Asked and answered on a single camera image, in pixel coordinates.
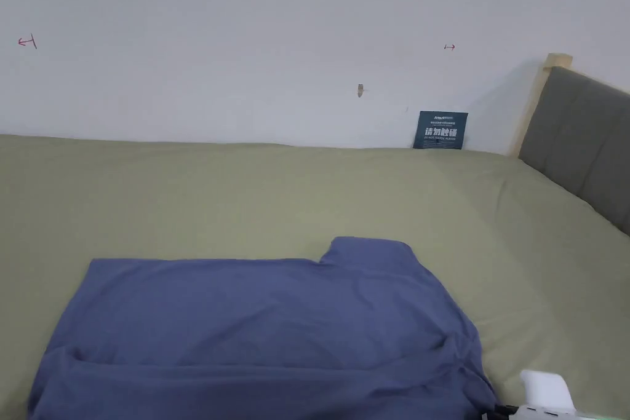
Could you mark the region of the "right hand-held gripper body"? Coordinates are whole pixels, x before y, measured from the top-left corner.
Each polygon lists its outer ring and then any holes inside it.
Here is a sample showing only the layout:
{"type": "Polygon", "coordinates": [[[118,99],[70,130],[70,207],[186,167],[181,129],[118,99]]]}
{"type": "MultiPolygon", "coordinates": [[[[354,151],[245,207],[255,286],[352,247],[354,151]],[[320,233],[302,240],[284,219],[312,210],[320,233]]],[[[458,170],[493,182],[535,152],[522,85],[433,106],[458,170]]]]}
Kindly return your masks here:
{"type": "Polygon", "coordinates": [[[628,419],[607,386],[569,383],[559,373],[522,370],[524,402],[495,405],[495,419],[628,419]]]}

